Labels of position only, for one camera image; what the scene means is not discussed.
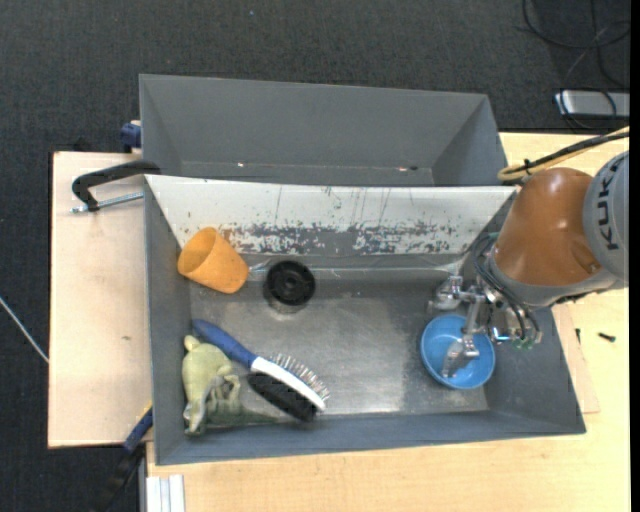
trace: orange cup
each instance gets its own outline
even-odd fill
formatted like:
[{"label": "orange cup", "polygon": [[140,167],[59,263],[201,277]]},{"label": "orange cup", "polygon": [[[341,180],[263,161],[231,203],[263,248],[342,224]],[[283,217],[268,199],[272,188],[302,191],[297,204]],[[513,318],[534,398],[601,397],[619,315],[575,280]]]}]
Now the orange cup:
[{"label": "orange cup", "polygon": [[178,272],[203,286],[234,293],[247,280],[249,267],[220,233],[204,228],[182,249]]}]

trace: gray carpet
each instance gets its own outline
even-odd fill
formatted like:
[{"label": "gray carpet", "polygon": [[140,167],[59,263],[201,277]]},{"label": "gray carpet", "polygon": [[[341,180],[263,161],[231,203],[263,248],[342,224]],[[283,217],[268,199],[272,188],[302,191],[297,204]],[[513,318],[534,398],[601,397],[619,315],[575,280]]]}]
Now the gray carpet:
[{"label": "gray carpet", "polygon": [[[487,94],[500,130],[597,133],[568,123],[564,87],[629,87],[630,0],[5,0],[0,9],[0,294],[46,349],[48,154],[83,138],[121,151],[139,73]],[[591,5],[597,15],[594,26]],[[595,49],[596,42],[617,42]],[[47,366],[0,310],[0,510],[75,511],[113,447],[47,450]],[[114,510],[135,510],[129,488]]]}]

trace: gray bin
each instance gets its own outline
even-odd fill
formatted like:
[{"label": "gray bin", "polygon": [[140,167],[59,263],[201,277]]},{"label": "gray bin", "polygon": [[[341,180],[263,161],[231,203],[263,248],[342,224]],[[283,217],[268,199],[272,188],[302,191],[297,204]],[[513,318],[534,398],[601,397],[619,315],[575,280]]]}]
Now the gray bin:
[{"label": "gray bin", "polygon": [[[144,156],[166,174],[467,186],[494,185],[504,165],[480,95],[153,76],[141,77],[141,90]],[[499,229],[504,208],[487,219],[487,229]],[[441,266],[416,268],[407,264],[412,259],[389,255],[370,272],[370,260],[359,265],[354,257],[354,272],[322,274],[309,305],[283,319],[267,305],[259,279],[224,295],[180,276],[178,241],[148,185],[145,224],[158,464],[585,431],[548,309],[537,312],[540,345],[526,352],[496,347],[489,382],[453,391],[428,375],[418,350],[432,317],[429,299],[448,275]],[[332,261],[314,265],[331,270]],[[303,360],[332,391],[327,411],[311,424],[282,418],[185,436],[182,338],[192,318],[216,323],[257,353]]]}]

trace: paint stains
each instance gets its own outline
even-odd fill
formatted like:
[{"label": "paint stains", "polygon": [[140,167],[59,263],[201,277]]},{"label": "paint stains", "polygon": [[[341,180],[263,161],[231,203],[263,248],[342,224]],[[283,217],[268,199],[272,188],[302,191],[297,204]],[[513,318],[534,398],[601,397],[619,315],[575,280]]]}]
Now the paint stains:
[{"label": "paint stains", "polygon": [[242,253],[282,255],[438,254],[458,250],[455,224],[416,221],[393,227],[365,222],[339,227],[301,222],[276,226],[270,223],[226,224],[218,231]]}]

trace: blue brush handle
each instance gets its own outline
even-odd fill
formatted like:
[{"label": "blue brush handle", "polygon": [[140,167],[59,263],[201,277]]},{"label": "blue brush handle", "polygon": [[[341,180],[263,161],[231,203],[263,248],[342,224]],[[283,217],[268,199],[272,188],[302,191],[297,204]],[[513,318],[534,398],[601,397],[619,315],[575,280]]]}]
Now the blue brush handle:
[{"label": "blue brush handle", "polygon": [[153,411],[151,407],[147,409],[137,425],[133,427],[133,430],[124,441],[124,449],[127,453],[133,453],[137,446],[142,441],[142,438],[147,433],[147,430],[153,425]]},{"label": "blue brush handle", "polygon": [[205,320],[193,320],[192,323],[193,328],[205,341],[218,347],[234,361],[243,364],[249,370],[251,369],[251,365],[258,358],[257,355],[240,345],[240,343],[220,329],[220,327]]}]

